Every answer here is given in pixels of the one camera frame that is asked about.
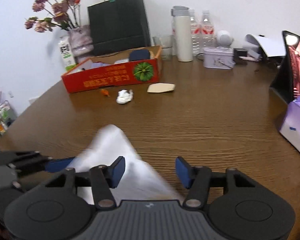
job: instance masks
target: white wall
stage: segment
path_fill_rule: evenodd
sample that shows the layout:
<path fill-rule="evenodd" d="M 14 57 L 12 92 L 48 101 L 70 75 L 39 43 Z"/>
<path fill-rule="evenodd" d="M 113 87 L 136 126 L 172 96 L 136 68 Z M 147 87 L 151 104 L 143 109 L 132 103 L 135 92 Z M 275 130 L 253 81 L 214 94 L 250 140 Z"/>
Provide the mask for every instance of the white wall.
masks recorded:
<path fill-rule="evenodd" d="M 20 114 L 28 100 L 40 96 L 60 80 L 64 72 L 57 49 L 62 31 L 35 33 L 24 28 L 25 18 L 44 12 L 32 12 L 34 0 L 0 0 L 0 87 Z M 82 8 L 103 0 L 82 0 Z M 225 29 L 240 46 L 246 34 L 263 34 L 282 40 L 281 31 L 300 35 L 300 0 L 144 0 L 151 35 L 171 33 L 170 9 L 185 5 L 201 17 L 210 9 L 217 30 Z M 87 10 L 82 10 L 87 24 Z M 14 98 L 9 98 L 12 91 Z"/>

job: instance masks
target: orange toy fish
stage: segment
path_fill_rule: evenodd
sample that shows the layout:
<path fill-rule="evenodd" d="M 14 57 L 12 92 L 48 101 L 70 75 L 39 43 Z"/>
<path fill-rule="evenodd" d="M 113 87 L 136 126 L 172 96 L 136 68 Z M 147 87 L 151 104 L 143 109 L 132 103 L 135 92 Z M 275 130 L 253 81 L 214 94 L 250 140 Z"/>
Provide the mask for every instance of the orange toy fish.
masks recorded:
<path fill-rule="evenodd" d="M 101 93 L 102 93 L 104 96 L 110 97 L 109 91 L 108 91 L 108 90 L 101 89 L 100 91 L 101 91 Z"/>

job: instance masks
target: small orange object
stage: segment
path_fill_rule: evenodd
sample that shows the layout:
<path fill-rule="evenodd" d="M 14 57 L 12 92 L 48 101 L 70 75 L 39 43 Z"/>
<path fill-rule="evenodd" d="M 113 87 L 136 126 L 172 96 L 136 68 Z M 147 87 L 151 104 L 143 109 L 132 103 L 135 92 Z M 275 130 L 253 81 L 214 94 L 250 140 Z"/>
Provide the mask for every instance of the small orange object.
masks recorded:
<path fill-rule="evenodd" d="M 81 0 L 75 0 L 74 3 L 75 4 L 79 4 Z"/>
<path fill-rule="evenodd" d="M 108 91 L 108 90 L 106 90 L 106 89 L 101 89 L 100 91 L 101 91 L 101 93 L 102 93 L 104 96 L 110 97 L 109 91 Z"/>

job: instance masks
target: white cloth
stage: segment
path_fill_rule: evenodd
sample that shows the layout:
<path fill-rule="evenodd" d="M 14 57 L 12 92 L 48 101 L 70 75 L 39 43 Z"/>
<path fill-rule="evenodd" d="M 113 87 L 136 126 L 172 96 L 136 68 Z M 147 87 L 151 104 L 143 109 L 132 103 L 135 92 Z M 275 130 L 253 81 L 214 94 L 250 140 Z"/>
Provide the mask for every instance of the white cloth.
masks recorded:
<path fill-rule="evenodd" d="M 183 198 L 148 163 L 143 162 L 125 134 L 118 127 L 102 128 L 91 145 L 76 157 L 68 167 L 76 172 L 85 172 L 97 165 L 111 165 L 117 157 L 123 156 L 126 169 L 117 188 L 111 192 L 119 205 L 126 200 L 156 200 Z M 93 204 L 90 187 L 78 188 L 78 196 Z"/>

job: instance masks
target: monitor screen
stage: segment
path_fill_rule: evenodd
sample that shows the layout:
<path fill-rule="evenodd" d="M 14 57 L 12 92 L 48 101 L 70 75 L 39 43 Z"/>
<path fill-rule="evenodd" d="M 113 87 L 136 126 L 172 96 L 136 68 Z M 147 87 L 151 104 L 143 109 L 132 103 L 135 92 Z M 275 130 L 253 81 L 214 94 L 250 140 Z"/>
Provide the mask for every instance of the monitor screen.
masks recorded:
<path fill-rule="evenodd" d="M 291 33 L 286 35 L 285 41 L 292 68 L 293 97 L 297 98 L 300 96 L 300 37 Z"/>

